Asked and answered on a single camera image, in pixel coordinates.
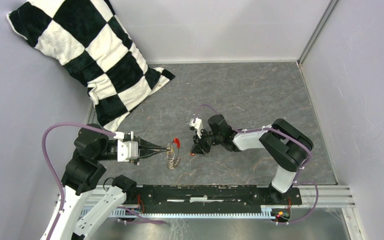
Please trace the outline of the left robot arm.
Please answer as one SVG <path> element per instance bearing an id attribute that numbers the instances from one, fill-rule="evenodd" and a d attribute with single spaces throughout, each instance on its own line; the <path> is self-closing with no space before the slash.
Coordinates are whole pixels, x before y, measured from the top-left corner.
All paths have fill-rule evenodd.
<path id="1" fill-rule="evenodd" d="M 75 150 L 62 177 L 58 177 L 47 152 L 47 137 L 58 127 L 79 127 Z M 138 164 L 157 154 L 170 154 L 173 144 L 160 146 L 148 142 L 133 132 L 108 131 L 98 124 L 60 122 L 51 125 L 42 135 L 41 147 L 46 164 L 59 190 L 59 197 L 43 240 L 87 240 L 121 204 L 131 204 L 137 198 L 135 182 L 125 176 L 113 178 L 111 186 L 98 203 L 83 217 L 81 211 L 106 172 L 101 161 Z"/>

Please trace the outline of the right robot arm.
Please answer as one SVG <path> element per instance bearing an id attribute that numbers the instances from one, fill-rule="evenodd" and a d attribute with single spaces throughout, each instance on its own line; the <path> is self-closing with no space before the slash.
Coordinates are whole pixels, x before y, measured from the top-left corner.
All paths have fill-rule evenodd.
<path id="1" fill-rule="evenodd" d="M 268 187 L 269 199 L 282 204 L 289 198 L 289 190 L 297 182 L 299 172 L 312 156 L 313 142 L 284 119 L 256 129 L 234 129 L 223 115 L 216 114 L 207 121 L 205 130 L 199 118 L 189 121 L 194 131 L 191 154 L 208 154 L 213 146 L 229 152 L 264 149 L 277 163 L 275 175 Z"/>

